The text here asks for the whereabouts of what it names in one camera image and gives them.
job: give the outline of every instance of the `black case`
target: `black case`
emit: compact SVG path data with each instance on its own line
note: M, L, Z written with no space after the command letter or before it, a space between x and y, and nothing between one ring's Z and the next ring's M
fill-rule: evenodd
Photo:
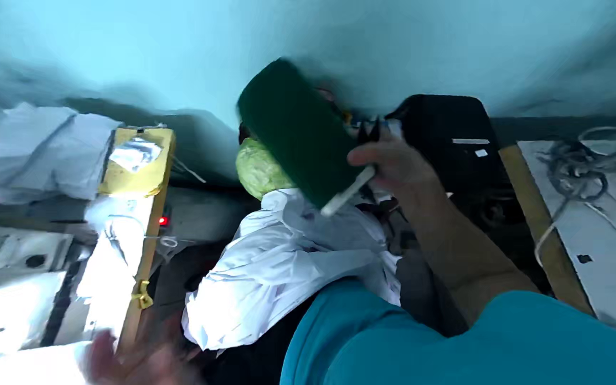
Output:
M416 94L386 118L401 120L406 142L432 164L446 191L467 193L501 180L496 136L476 98ZM485 139L489 144L455 144L454 138ZM475 151L482 149L488 155L477 156Z

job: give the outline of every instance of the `white sheet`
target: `white sheet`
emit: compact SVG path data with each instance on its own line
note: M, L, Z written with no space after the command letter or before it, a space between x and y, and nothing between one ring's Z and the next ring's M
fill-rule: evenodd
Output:
M22 103L0 125L0 203L64 193L93 199L113 130L121 122L65 107Z
M330 218L298 189L266 194L218 264L188 293L182 326L201 349L254 343L323 286L357 276L373 293L400 305L396 261L381 225L354 206Z

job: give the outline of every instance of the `green fabric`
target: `green fabric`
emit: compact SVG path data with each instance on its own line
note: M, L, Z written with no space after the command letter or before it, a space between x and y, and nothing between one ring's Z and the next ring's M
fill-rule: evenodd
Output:
M256 199L262 199L263 195L270 191L296 187L268 149L258 140L244 139L237 154L236 165L239 181Z
M244 88L237 106L244 125L315 206L324 207L363 170L347 163L355 139L288 61L265 67Z

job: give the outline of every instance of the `teal sleeve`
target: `teal sleeve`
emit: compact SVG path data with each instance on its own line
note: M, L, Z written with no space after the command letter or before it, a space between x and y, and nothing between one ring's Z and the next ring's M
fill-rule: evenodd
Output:
M541 294L497 296L444 338L355 281L324 289L289 344L281 384L610 384L616 330Z

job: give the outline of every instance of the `metal clip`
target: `metal clip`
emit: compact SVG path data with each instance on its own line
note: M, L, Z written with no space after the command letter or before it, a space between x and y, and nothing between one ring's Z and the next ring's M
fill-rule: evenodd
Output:
M149 281L142 279L139 283L139 293L132 294L132 299L139 300L139 309L146 309L149 306L153 305L153 299L147 293L147 286L149 285Z

